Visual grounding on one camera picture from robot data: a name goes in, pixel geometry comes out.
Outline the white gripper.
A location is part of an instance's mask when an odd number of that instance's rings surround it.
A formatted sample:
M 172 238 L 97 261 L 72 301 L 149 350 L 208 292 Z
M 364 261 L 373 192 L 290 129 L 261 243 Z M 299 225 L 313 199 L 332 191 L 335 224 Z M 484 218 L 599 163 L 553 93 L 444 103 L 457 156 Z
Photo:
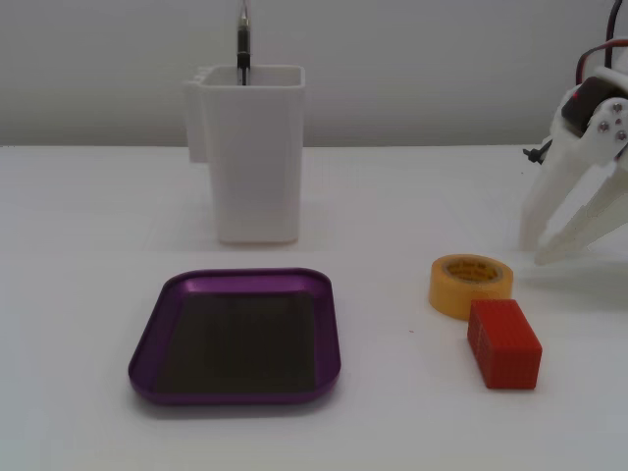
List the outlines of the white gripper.
M 549 148 L 521 212 L 520 246 L 539 248 L 550 218 L 593 167 L 615 165 L 592 199 L 535 255 L 537 265 L 571 252 L 627 223 L 627 75 L 599 67 L 568 91 L 550 125 Z

